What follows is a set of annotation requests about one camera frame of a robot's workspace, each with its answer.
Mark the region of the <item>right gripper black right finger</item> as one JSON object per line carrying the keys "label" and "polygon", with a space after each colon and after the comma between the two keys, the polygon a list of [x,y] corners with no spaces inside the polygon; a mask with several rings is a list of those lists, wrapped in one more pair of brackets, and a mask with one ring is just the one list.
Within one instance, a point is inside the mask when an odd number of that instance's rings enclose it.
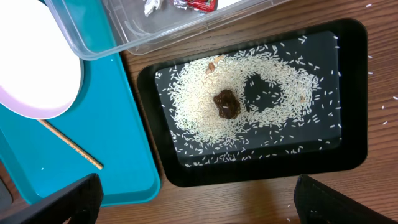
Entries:
{"label": "right gripper black right finger", "polygon": [[301,224],[397,224],[308,175],[298,177],[294,204]]}

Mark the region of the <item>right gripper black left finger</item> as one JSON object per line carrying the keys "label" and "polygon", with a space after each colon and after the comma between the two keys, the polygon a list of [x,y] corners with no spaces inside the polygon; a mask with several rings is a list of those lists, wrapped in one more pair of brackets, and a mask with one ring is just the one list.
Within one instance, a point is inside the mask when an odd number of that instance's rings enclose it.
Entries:
{"label": "right gripper black left finger", "polygon": [[92,173],[1,223],[95,223],[103,197],[100,177]]}

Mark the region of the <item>white rice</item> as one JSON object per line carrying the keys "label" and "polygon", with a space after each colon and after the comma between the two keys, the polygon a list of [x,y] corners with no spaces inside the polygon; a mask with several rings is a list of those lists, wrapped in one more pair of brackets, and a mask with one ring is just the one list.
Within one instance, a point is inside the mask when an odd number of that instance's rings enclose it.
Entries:
{"label": "white rice", "polygon": [[[259,44],[246,50],[216,54],[171,66],[155,73],[165,83],[160,93],[176,132],[178,155],[222,152],[232,162],[235,150],[249,144],[248,133],[265,131],[272,146],[293,139],[287,128],[319,124],[315,107],[334,101],[321,86],[322,66],[290,50],[286,42]],[[213,97],[231,90],[241,105],[236,119],[220,118]]]}

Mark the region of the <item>brown food scrap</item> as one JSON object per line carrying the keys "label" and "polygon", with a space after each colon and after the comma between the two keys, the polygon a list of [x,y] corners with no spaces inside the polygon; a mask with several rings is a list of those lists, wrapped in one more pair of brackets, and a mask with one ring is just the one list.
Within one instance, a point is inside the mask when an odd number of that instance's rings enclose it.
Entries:
{"label": "brown food scrap", "polygon": [[220,118],[236,119],[241,112],[241,105],[231,90],[225,89],[213,97]]}

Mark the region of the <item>large pink plate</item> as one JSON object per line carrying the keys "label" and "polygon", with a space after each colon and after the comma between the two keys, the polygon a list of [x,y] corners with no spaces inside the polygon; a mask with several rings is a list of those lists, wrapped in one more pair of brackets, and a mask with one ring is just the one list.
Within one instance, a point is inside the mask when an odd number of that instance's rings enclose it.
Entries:
{"label": "large pink plate", "polygon": [[40,1],[1,0],[1,104],[31,119],[66,112],[83,84],[72,52]]}

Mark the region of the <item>white tissue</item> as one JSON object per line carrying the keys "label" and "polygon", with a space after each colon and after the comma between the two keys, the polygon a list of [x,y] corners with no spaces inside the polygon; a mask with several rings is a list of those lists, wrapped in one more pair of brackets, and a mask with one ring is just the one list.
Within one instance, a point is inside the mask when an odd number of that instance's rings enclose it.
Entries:
{"label": "white tissue", "polygon": [[148,17],[154,10],[161,8],[163,0],[144,0],[144,14]]}

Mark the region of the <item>red snack wrapper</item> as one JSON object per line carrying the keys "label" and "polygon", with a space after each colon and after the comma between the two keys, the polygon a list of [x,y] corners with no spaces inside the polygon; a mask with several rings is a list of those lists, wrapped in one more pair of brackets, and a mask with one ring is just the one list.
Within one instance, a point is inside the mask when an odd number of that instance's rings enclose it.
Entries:
{"label": "red snack wrapper", "polygon": [[199,12],[209,13],[217,9],[218,0],[171,0],[177,8],[190,8]]}

